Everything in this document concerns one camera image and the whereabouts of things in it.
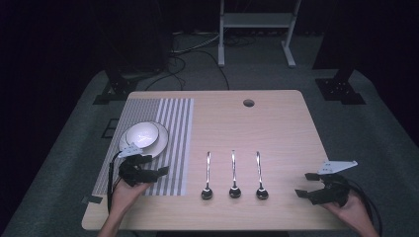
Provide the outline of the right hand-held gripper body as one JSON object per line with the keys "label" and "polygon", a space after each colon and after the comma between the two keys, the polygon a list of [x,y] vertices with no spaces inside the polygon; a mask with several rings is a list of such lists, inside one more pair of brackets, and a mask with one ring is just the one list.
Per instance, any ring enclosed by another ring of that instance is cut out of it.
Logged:
{"label": "right hand-held gripper body", "polygon": [[319,203],[337,202],[339,206],[346,204],[349,194],[348,182],[339,172],[351,166],[352,163],[347,161],[325,161],[322,164],[317,172],[324,185]]}

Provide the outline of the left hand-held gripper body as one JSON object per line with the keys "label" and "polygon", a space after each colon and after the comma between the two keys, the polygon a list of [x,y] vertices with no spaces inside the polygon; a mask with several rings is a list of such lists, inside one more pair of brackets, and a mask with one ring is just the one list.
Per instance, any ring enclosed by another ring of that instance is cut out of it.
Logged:
{"label": "left hand-held gripper body", "polygon": [[123,158],[124,161],[119,166],[119,176],[131,187],[140,183],[156,183],[145,181],[145,171],[142,166],[144,164],[136,164],[134,162],[135,155],[142,155],[142,149],[136,147],[134,144],[124,148],[119,158]]}

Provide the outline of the person's left hand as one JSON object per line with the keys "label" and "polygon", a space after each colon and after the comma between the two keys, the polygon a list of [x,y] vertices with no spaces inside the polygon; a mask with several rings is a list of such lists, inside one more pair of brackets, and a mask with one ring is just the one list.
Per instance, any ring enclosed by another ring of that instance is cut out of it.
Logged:
{"label": "person's left hand", "polygon": [[151,186],[152,183],[140,183],[131,187],[124,180],[118,181],[112,195],[110,216],[124,216],[137,199]]}

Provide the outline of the person's right hand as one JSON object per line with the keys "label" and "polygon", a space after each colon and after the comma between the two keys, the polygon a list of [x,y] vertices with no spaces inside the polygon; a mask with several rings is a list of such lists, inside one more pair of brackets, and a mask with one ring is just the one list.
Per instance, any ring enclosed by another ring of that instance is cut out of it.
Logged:
{"label": "person's right hand", "polygon": [[322,207],[353,229],[362,229],[372,224],[363,201],[353,191],[349,192],[348,200],[343,206],[337,202],[327,202]]}

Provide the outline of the white round bowl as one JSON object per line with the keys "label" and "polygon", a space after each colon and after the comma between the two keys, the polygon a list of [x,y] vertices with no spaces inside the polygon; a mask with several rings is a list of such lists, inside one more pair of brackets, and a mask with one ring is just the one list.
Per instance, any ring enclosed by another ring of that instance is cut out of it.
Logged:
{"label": "white round bowl", "polygon": [[[157,126],[159,130],[159,137],[151,146],[141,149],[143,155],[151,155],[153,158],[155,158],[165,150],[168,144],[169,134],[167,129],[162,124],[155,121],[149,122],[152,122]],[[128,144],[126,143],[126,132],[127,130],[123,133],[119,141],[119,148],[121,151],[123,151],[124,148],[128,147]]]}

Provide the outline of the grey striped placemat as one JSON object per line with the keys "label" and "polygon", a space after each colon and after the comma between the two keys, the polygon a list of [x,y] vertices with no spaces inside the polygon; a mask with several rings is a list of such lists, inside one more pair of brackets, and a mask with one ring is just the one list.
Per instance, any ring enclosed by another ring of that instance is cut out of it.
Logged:
{"label": "grey striped placemat", "polygon": [[161,125],[168,139],[161,150],[152,151],[153,161],[143,166],[146,170],[168,167],[168,174],[158,180],[147,196],[184,196],[188,175],[190,140],[194,113],[193,99],[128,99],[111,141],[104,164],[93,189],[95,196],[105,195],[108,189],[109,164],[125,148],[123,137],[139,122],[150,121]]}

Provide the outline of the metal spoon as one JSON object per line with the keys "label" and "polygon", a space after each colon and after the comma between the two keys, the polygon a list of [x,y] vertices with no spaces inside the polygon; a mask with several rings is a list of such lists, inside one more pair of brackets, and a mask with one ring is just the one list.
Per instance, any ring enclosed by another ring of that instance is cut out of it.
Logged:
{"label": "metal spoon", "polygon": [[257,162],[257,170],[258,170],[258,178],[259,178],[259,188],[256,191],[256,197],[258,199],[267,199],[269,197],[269,193],[263,186],[261,155],[259,151],[256,152],[256,162]]}
{"label": "metal spoon", "polygon": [[232,163],[232,187],[229,190],[229,196],[231,198],[240,198],[241,197],[241,190],[238,188],[236,184],[236,158],[235,158],[235,151],[231,151],[231,163]]}
{"label": "metal spoon", "polygon": [[212,198],[212,189],[210,188],[210,152],[207,153],[207,166],[206,166],[206,186],[202,190],[201,198],[208,200]]}

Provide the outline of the black metal stand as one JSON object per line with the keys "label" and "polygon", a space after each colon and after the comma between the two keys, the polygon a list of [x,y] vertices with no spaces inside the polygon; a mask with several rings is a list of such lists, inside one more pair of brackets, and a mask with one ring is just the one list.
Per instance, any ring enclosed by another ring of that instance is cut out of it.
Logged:
{"label": "black metal stand", "polygon": [[332,78],[318,78],[315,83],[325,101],[339,101],[343,105],[364,105],[366,102],[360,93],[349,83],[355,70],[356,62],[350,60],[341,65]]}
{"label": "black metal stand", "polygon": [[108,82],[101,94],[97,95],[94,105],[107,105],[112,101],[125,101],[136,89],[137,81],[132,70],[118,67],[105,69]]}

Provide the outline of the white metal stand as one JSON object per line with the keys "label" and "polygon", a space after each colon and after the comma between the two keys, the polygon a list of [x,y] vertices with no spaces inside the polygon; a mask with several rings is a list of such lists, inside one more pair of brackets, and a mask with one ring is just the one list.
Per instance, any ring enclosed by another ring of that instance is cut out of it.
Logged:
{"label": "white metal stand", "polygon": [[290,13],[229,13],[224,10],[225,0],[219,0],[219,31],[217,64],[225,65],[224,32],[227,29],[287,29],[287,37],[282,41],[282,50],[289,68],[296,68],[290,49],[293,30],[302,0],[295,0]]}

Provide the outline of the dark square floor frame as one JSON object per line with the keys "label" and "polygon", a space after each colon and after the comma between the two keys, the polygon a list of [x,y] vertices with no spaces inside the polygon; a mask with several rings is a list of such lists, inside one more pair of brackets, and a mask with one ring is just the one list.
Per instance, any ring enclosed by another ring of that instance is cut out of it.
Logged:
{"label": "dark square floor frame", "polygon": [[101,137],[105,138],[105,139],[110,139],[114,136],[117,126],[119,123],[119,119],[118,118],[110,118],[104,131],[102,132]]}

